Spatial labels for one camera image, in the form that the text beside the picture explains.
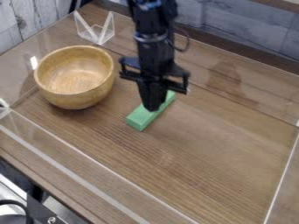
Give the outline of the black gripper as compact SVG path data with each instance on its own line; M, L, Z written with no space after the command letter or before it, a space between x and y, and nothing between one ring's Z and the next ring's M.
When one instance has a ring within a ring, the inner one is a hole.
M166 101L167 91L187 93L191 73L175 62L175 51L185 52L171 40L138 43L138 56L121 58L121 77L134 81L145 108L154 112Z

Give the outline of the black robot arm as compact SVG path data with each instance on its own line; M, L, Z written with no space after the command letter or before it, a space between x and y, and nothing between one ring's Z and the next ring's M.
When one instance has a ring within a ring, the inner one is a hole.
M121 77L134 81L146 109L157 111L166 102L167 91L189 91L191 72L175 62L174 20L178 17L177 0L127 0L135 22L137 57L122 57Z

